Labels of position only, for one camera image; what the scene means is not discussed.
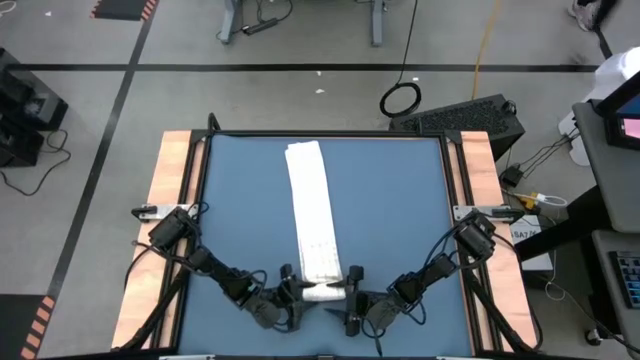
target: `black floor stripe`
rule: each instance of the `black floor stripe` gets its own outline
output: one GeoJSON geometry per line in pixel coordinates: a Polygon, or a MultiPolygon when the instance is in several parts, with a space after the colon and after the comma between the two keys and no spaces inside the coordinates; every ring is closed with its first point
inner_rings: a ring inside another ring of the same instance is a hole
{"type": "MultiPolygon", "coordinates": [[[[133,71],[157,72],[260,72],[260,71],[400,71],[401,64],[138,64],[133,71]]],[[[9,70],[29,71],[128,71],[123,64],[18,64],[9,70]]],[[[598,65],[481,65],[480,72],[590,73],[598,65]]],[[[406,71],[474,72],[472,64],[407,64],[406,71]]]]}
{"type": "Polygon", "coordinates": [[[124,107],[124,103],[127,99],[129,89],[131,88],[131,82],[135,74],[135,65],[138,63],[138,61],[140,61],[140,55],[142,54],[144,43],[146,42],[147,36],[149,35],[149,29],[151,28],[154,14],[155,11],[151,14],[149,20],[147,20],[142,25],[142,29],[140,30],[140,34],[138,35],[138,40],[136,41],[136,45],[133,49],[133,54],[131,55],[129,64],[126,67],[126,72],[124,74],[122,84],[120,85],[120,90],[118,90],[118,94],[116,95],[116,99],[113,103],[113,108],[111,109],[111,114],[109,115],[109,120],[107,121],[104,133],[102,134],[100,146],[98,147],[96,157],[93,160],[89,178],[87,179],[87,183],[85,184],[84,190],[82,191],[82,197],[80,198],[80,203],[78,204],[76,213],[73,216],[69,234],[67,235],[64,247],[62,248],[62,253],[60,254],[60,258],[58,259],[58,263],[53,272],[53,276],[51,278],[51,283],[49,284],[49,290],[47,293],[56,299],[60,295],[62,285],[64,284],[64,279],[67,276],[71,258],[73,257],[76,245],[78,244],[80,232],[82,231],[82,227],[84,226],[84,221],[87,217],[87,212],[89,211],[89,206],[91,205],[91,200],[93,199],[96,185],[98,184],[98,180],[100,179],[102,167],[107,158],[107,153],[109,152],[111,141],[113,140],[113,134],[115,133],[116,127],[118,126],[118,121],[120,120],[120,113],[122,112],[122,108],[124,107]]]}
{"type": "Polygon", "coordinates": [[[596,28],[595,33],[596,35],[598,35],[598,40],[600,41],[600,51],[602,51],[602,55],[604,55],[604,58],[608,59],[613,56],[613,52],[611,52],[609,43],[607,42],[607,39],[605,39],[602,30],[600,28],[596,28]]]}

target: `metal table leg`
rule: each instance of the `metal table leg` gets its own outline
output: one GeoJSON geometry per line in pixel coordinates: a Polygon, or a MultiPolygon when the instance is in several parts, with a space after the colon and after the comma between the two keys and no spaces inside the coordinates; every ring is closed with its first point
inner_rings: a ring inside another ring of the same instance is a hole
{"type": "Polygon", "coordinates": [[[594,186],[567,207],[569,219],[516,244],[521,261],[545,254],[558,246],[578,241],[596,229],[610,229],[611,220],[600,188],[594,186]]]}
{"type": "Polygon", "coordinates": [[[382,11],[384,0],[373,0],[371,3],[371,45],[382,45],[382,11]]]}
{"type": "Polygon", "coordinates": [[[218,39],[226,45],[231,41],[231,32],[234,29],[236,16],[242,12],[242,0],[224,0],[224,7],[224,22],[218,39]]]}

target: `white towel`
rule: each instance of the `white towel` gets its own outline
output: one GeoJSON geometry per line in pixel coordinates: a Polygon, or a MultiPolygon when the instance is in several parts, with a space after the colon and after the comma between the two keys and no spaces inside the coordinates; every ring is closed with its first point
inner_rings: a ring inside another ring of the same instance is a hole
{"type": "Polygon", "coordinates": [[[303,298],[309,301],[344,299],[343,288],[326,286],[342,280],[342,271],[320,145],[317,141],[291,144],[284,153],[291,181],[302,278],[318,284],[304,289],[303,298]]]}

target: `blue table surface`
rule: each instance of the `blue table surface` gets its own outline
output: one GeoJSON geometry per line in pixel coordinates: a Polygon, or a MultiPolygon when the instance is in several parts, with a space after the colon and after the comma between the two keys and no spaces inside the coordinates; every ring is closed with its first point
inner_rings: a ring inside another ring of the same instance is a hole
{"type": "MultiPolygon", "coordinates": [[[[229,266],[266,270],[269,287],[279,283],[284,263],[300,273],[284,151],[309,140],[314,139],[213,137],[202,241],[229,266]]],[[[452,224],[440,144],[436,139],[316,140],[343,274],[350,265],[361,265],[361,289],[384,291],[399,275],[418,270],[452,224]]],[[[447,250],[454,250],[453,241],[447,250]]],[[[384,355],[470,356],[460,281],[454,274],[429,287],[423,301],[426,325],[398,316],[381,338],[384,355]]],[[[259,327],[211,279],[192,276],[179,353],[377,356],[372,339],[346,337],[343,324],[324,308],[344,309],[344,302],[315,306],[299,331],[281,334],[259,327]]],[[[414,314],[419,318],[419,309],[414,314]]]]}

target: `white cable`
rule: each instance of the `white cable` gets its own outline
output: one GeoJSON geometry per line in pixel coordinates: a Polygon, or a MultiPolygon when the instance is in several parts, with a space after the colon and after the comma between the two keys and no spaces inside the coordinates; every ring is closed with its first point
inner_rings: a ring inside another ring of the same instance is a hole
{"type": "Polygon", "coordinates": [[[517,193],[512,193],[509,192],[505,189],[500,189],[502,190],[503,193],[507,194],[507,195],[511,195],[511,196],[517,196],[519,198],[525,198],[525,199],[531,199],[531,200],[535,200],[538,202],[541,202],[543,204],[547,204],[549,206],[558,206],[558,207],[565,207],[567,205],[569,205],[569,202],[559,196],[554,196],[554,195],[544,195],[544,194],[538,194],[537,196],[530,196],[530,195],[525,195],[525,194],[517,194],[517,193]]]}
{"type": "Polygon", "coordinates": [[[551,276],[551,280],[547,281],[547,283],[544,285],[544,293],[547,294],[547,297],[550,300],[562,301],[567,296],[567,293],[553,282],[556,279],[556,256],[556,250],[553,250],[553,275],[551,276]],[[551,296],[551,294],[549,294],[549,285],[553,285],[556,288],[560,289],[560,291],[562,291],[562,297],[557,298],[551,296]]]}
{"type": "Polygon", "coordinates": [[[6,10],[0,10],[0,17],[2,17],[3,14],[12,12],[13,10],[15,10],[16,6],[18,6],[18,3],[15,1],[3,1],[3,2],[0,2],[0,7],[6,4],[11,4],[11,7],[9,7],[6,10]]]}

